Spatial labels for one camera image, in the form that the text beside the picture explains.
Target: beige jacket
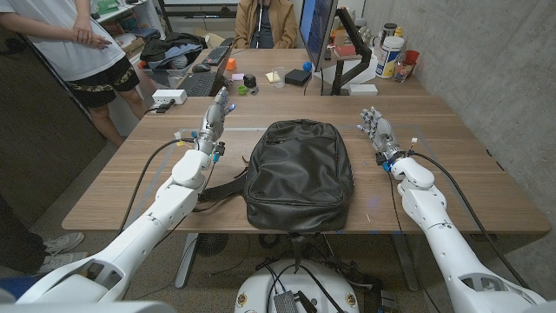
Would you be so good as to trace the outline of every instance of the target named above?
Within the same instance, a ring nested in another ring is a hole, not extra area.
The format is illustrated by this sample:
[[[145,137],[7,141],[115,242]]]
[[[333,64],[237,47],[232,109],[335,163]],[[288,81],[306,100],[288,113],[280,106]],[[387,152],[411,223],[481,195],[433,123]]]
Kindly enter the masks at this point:
[[[255,32],[257,0],[241,0],[235,16],[235,48],[249,48]],[[288,0],[271,0],[268,9],[270,29],[274,48],[295,48],[297,42],[297,22],[294,5]]]

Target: black shorts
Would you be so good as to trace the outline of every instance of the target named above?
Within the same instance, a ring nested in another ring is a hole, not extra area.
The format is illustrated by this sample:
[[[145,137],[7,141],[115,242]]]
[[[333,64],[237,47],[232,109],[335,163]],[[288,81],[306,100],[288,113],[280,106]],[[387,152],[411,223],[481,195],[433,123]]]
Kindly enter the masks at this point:
[[[97,108],[116,99],[116,91],[130,91],[139,84],[139,77],[127,57],[106,70],[76,81],[67,82],[73,95],[89,108]]]

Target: person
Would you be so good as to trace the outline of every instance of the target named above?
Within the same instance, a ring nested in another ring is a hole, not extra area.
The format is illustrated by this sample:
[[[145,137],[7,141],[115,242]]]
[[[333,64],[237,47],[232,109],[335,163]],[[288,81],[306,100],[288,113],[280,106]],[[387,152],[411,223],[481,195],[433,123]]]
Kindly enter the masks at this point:
[[[114,90],[139,119],[147,105],[135,90],[139,78],[125,52],[91,18],[89,0],[0,0],[0,23],[27,35],[88,108],[95,127],[116,146],[122,145],[109,117]]]
[[[87,252],[65,253],[85,238],[76,232],[54,240],[43,239],[28,231],[13,209],[0,195],[0,265],[26,274],[46,274],[66,264],[84,259]]]
[[[241,0],[235,16],[234,48],[295,48],[297,22],[288,0]]]

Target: table leg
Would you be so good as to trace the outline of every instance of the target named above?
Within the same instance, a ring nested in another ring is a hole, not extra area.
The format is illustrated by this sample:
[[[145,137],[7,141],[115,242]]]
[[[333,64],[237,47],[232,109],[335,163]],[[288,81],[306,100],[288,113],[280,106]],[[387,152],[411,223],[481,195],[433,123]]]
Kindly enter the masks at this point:
[[[411,257],[409,257],[410,252],[404,236],[405,235],[402,234],[391,235],[396,249],[396,254],[398,255],[398,260],[400,261],[401,270],[406,277],[407,289],[410,291],[417,291],[419,290],[419,283],[417,282],[417,276],[415,275],[415,269],[411,261]]]
[[[195,243],[192,244],[194,240],[197,239],[199,234],[189,233],[185,239],[185,247],[182,253],[182,263],[180,264],[180,269],[177,271],[175,276],[175,287],[184,288],[185,284],[188,282],[189,270],[191,270],[191,265],[193,265],[193,255],[195,253]]]

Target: red container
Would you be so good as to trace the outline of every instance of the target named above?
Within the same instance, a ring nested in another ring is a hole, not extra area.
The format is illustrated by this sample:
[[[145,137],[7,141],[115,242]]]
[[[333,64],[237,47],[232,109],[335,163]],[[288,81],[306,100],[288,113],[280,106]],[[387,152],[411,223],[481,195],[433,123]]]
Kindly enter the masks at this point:
[[[406,51],[406,60],[411,61],[411,62],[415,63],[415,65],[416,65],[417,64],[417,58],[419,58],[419,52],[417,52],[415,50],[407,50]],[[413,68],[411,68],[411,71],[407,75],[407,78],[409,78],[413,75],[414,70],[415,70],[415,65],[413,66]]]

